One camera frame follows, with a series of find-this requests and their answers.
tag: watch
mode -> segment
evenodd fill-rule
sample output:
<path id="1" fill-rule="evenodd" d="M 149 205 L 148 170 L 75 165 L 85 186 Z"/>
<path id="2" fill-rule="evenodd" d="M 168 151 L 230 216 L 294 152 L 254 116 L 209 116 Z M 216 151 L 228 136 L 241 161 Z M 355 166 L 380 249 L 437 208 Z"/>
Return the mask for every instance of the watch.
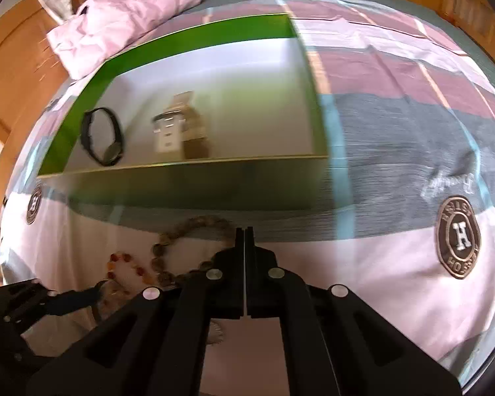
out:
<path id="1" fill-rule="evenodd" d="M 90 126 L 92 124 L 93 115 L 97 110 L 105 112 L 114 128 L 114 142 L 105 150 L 103 157 L 100 158 L 92 150 L 92 137 L 90 137 Z M 110 167 L 119 162 L 123 157 L 123 134 L 116 114 L 107 107 L 97 107 L 96 109 L 85 112 L 81 122 L 81 145 L 90 157 L 103 167 Z"/>

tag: silver screw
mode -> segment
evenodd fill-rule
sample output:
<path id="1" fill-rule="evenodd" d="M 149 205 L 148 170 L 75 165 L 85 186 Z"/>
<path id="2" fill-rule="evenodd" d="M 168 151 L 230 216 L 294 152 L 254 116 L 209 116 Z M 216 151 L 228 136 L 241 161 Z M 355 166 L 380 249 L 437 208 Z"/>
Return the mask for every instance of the silver screw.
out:
<path id="1" fill-rule="evenodd" d="M 161 292 L 157 287 L 147 287 L 143 291 L 143 297 L 149 301 L 159 298 L 159 295 L 161 295 Z"/>
<path id="2" fill-rule="evenodd" d="M 333 285 L 330 289 L 332 295 L 337 296 L 338 298 L 344 298 L 348 295 L 348 289 L 342 284 Z"/>
<path id="3" fill-rule="evenodd" d="M 216 268 L 209 269 L 209 271 L 205 273 L 205 276 L 210 280 L 219 280 L 223 275 L 224 273 Z"/>
<path id="4" fill-rule="evenodd" d="M 284 277 L 284 270 L 282 268 L 271 268 L 268 271 L 268 275 L 271 278 L 282 278 Z"/>

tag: open box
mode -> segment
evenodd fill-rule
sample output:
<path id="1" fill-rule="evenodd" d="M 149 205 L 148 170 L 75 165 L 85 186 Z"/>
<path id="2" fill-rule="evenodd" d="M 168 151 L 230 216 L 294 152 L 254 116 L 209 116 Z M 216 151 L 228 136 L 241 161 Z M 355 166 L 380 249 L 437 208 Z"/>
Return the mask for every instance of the open box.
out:
<path id="1" fill-rule="evenodd" d="M 206 159 L 158 162 L 151 119 L 194 91 Z M 85 111 L 109 107 L 125 137 L 122 159 L 101 167 L 78 141 Z M 95 143 L 111 133 L 91 127 Z M 307 208 L 327 147 L 312 74 L 287 15 L 221 20 L 157 38 L 108 61 L 73 104 L 39 177 L 71 199 L 184 209 Z"/>

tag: smartwatch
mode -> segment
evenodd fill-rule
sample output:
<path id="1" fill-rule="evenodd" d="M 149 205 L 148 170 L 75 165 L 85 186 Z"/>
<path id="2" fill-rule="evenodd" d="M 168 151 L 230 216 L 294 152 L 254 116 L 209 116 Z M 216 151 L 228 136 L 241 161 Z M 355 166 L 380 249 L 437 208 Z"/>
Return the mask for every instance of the smartwatch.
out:
<path id="1" fill-rule="evenodd" d="M 92 137 L 90 137 L 90 126 L 92 124 L 93 115 L 96 111 L 101 110 L 105 112 L 114 128 L 114 142 L 108 146 L 105 150 L 103 157 L 100 158 L 92 150 Z M 81 145 L 90 157 L 103 167 L 111 167 L 119 162 L 123 157 L 123 134 L 121 133 L 121 126 L 117 120 L 116 114 L 107 107 L 98 107 L 96 109 L 85 112 L 81 122 Z"/>

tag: bed sheet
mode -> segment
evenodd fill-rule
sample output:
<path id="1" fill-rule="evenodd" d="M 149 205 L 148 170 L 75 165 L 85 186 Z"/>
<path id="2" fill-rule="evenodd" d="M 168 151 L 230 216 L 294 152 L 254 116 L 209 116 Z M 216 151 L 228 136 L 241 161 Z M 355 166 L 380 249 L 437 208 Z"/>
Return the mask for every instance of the bed sheet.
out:
<path id="1" fill-rule="evenodd" d="M 373 0 L 217 5 L 177 16 L 147 39 L 261 13 L 291 16 L 313 68 L 330 152 L 313 209 L 98 206 L 44 187 L 37 218 L 27 225 L 37 170 L 84 79 L 48 108 L 22 151 L 1 223 L 6 281 L 37 277 L 58 291 L 84 289 L 104 277 L 111 253 L 130 253 L 148 266 L 159 232 L 187 217 L 219 214 L 253 226 L 257 243 L 306 283 L 348 285 L 467 383 L 495 346 L 495 85 L 441 29 Z M 438 209 L 453 195 L 469 199 L 482 238 L 465 280 L 447 273 L 434 243 Z M 181 240 L 169 251 L 168 268 L 188 271 L 220 246 L 205 232 Z M 140 288 L 131 275 L 122 278 Z M 37 352 L 64 349 L 70 342 L 63 341 L 64 326 L 78 338 L 93 320 L 87 312 L 46 320 L 29 336 Z M 201 390 L 287 394 L 278 323 L 227 321 L 223 327 L 225 341 L 207 350 Z M 268 373 L 271 379 L 264 379 Z"/>

